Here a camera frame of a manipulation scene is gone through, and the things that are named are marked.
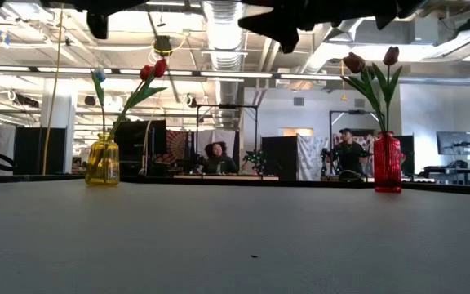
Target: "woman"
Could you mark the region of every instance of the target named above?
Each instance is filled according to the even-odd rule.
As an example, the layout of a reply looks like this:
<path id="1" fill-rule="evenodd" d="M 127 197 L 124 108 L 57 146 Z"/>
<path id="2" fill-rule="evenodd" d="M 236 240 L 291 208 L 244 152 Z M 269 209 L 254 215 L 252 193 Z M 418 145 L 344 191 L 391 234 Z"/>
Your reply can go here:
<path id="1" fill-rule="evenodd" d="M 207 164 L 204 166 L 206 174 L 238 173 L 237 166 L 232 158 L 226 155 L 226 143 L 216 142 L 209 144 L 204 149 L 208 155 Z"/>

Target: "glass vase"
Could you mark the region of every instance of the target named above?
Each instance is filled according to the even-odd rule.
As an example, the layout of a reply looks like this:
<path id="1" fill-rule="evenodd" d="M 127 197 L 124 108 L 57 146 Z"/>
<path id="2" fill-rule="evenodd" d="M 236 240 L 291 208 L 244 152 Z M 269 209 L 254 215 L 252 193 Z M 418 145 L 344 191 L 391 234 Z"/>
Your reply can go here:
<path id="1" fill-rule="evenodd" d="M 86 166 L 85 182 L 89 186 L 116 186 L 119 184 L 119 146 L 111 135 L 98 135 L 92 144 Z"/>
<path id="2" fill-rule="evenodd" d="M 401 192 L 400 141 L 392 132 L 379 133 L 375 141 L 375 191 L 382 193 Z"/>

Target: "red vase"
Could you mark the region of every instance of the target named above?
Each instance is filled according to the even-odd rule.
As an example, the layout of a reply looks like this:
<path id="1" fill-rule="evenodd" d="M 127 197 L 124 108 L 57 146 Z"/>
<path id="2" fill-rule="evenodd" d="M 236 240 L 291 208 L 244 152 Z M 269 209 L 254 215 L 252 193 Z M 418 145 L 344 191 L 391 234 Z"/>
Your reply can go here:
<path id="1" fill-rule="evenodd" d="M 400 141 L 392 132 L 379 133 L 375 141 L 375 191 L 383 193 L 401 192 Z"/>

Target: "window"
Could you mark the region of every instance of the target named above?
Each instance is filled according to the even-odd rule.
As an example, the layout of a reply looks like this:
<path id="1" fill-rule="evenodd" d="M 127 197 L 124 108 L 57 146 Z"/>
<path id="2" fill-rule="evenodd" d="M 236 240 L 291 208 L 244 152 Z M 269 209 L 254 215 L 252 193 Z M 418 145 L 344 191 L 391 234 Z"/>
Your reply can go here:
<path id="1" fill-rule="evenodd" d="M 313 136 L 314 131 L 312 128 L 296 128 L 296 127 L 283 127 L 282 136 Z"/>

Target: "yellow vase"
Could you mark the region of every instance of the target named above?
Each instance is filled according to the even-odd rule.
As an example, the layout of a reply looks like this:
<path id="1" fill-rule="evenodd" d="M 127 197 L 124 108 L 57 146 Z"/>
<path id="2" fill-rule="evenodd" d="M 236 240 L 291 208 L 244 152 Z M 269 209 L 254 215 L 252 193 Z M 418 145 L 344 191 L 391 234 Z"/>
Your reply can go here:
<path id="1" fill-rule="evenodd" d="M 116 186 L 119 184 L 119 146 L 111 135 L 98 136 L 91 146 L 85 182 L 89 186 Z"/>

